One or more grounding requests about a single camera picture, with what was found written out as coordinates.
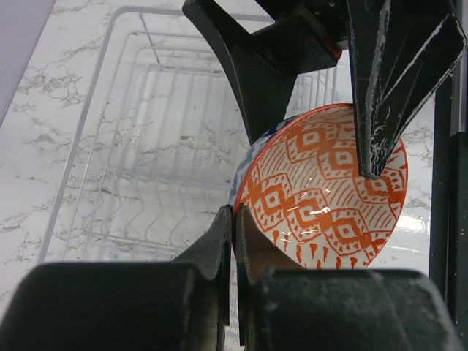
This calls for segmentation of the blue orange patterned bowl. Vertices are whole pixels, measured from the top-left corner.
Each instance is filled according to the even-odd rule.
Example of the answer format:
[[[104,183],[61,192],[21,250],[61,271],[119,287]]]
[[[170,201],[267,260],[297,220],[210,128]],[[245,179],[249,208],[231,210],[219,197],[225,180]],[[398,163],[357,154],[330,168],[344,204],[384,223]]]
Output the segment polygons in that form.
[[[381,176],[360,175],[354,107],[337,103],[283,120],[246,152],[229,194],[260,231],[308,269],[360,269],[382,251],[407,194],[396,144]]]

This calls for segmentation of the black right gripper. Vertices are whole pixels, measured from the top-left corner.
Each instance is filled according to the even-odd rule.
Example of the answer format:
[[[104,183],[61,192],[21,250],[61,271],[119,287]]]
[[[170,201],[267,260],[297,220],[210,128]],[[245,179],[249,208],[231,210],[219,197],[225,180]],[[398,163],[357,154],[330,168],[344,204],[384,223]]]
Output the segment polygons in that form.
[[[299,74],[335,67],[349,48],[358,168],[368,179],[381,176],[467,48],[451,1],[255,2],[274,22],[254,33],[215,1],[182,8],[222,65],[249,142],[283,120]]]

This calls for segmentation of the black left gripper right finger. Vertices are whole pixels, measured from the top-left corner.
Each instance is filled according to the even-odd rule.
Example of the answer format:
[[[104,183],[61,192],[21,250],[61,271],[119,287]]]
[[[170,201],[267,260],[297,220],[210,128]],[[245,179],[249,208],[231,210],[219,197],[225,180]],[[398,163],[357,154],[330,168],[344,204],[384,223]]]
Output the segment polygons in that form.
[[[236,214],[239,341],[246,350],[462,350],[434,283],[401,269],[309,270]]]

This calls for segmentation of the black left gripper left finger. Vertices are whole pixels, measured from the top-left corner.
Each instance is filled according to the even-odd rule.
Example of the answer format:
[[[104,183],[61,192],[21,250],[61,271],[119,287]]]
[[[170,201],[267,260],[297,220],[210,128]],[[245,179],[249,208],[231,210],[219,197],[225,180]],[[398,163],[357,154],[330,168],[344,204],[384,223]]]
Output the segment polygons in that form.
[[[232,208],[165,262],[47,263],[20,283],[3,350],[222,350]]]

